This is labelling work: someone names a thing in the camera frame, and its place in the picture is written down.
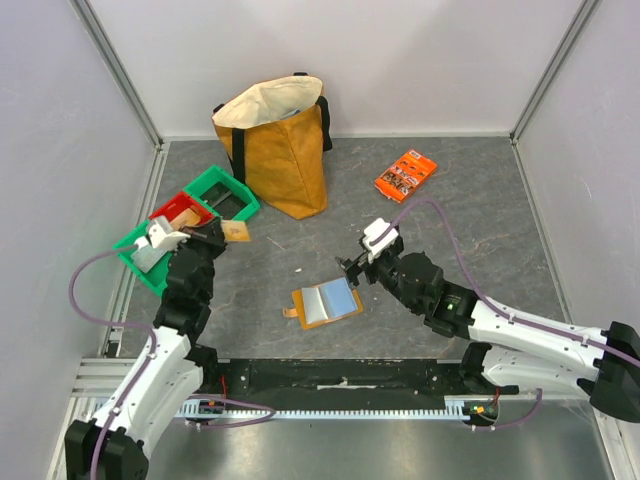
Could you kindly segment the yellow leather card holder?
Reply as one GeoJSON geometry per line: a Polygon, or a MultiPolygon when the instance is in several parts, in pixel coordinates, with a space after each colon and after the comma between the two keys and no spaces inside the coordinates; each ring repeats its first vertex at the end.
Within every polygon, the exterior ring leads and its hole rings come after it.
{"type": "Polygon", "coordinates": [[[293,306],[282,309],[287,319],[297,319],[303,330],[328,325],[364,312],[356,289],[345,277],[304,287],[291,294],[293,306]]]}

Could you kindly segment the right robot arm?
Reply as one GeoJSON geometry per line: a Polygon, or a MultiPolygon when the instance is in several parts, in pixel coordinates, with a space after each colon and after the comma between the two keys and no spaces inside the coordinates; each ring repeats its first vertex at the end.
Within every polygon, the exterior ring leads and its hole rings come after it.
{"type": "Polygon", "coordinates": [[[351,286],[380,284],[433,332],[469,345],[458,368],[467,392],[493,387],[541,389],[587,399],[600,412],[639,420],[639,334],[613,321],[583,327],[510,308],[445,279],[423,252],[406,254],[402,239],[339,265],[351,286]]]}

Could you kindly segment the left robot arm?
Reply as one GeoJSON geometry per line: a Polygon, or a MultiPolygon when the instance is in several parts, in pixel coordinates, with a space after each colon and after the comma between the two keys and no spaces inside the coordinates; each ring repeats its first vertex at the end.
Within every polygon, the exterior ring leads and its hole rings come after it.
{"type": "Polygon", "coordinates": [[[143,350],[103,407],[86,421],[73,421],[65,433],[69,479],[145,478],[180,406],[195,391],[219,384],[217,353],[197,340],[211,314],[214,261],[227,247],[221,220],[171,233],[153,221],[145,236],[111,252],[165,245],[173,250],[156,318],[151,325],[127,325],[146,333],[143,350]]]}

